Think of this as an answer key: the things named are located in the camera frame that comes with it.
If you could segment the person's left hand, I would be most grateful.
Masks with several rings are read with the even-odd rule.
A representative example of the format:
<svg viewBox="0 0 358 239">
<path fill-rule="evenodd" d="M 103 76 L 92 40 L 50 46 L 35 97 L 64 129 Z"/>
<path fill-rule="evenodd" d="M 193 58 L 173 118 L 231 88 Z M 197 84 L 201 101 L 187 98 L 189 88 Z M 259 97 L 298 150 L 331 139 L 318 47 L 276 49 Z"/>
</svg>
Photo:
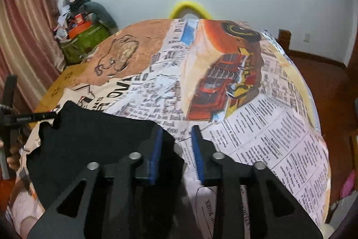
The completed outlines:
<svg viewBox="0 0 358 239">
<path fill-rule="evenodd" d="M 7 166 L 13 170 L 17 171 L 20 167 L 20 153 L 19 150 L 22 148 L 22 142 L 16 140 L 15 142 L 11 142 L 10 147 L 10 156 L 6 158 Z"/>
</svg>

